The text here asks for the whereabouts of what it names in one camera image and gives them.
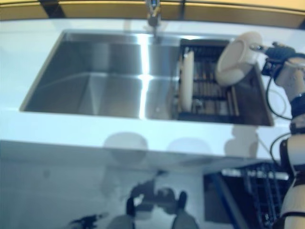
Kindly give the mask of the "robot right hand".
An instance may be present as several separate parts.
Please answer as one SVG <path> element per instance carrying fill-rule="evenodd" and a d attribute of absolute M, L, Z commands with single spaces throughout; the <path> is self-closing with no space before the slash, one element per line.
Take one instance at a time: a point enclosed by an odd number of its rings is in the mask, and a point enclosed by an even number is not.
<path fill-rule="evenodd" d="M 255 52 L 263 53 L 265 56 L 272 60 L 285 61 L 296 54 L 294 48 L 284 45 L 279 42 L 273 42 L 272 46 L 265 46 L 258 43 L 252 43 L 249 48 Z"/>

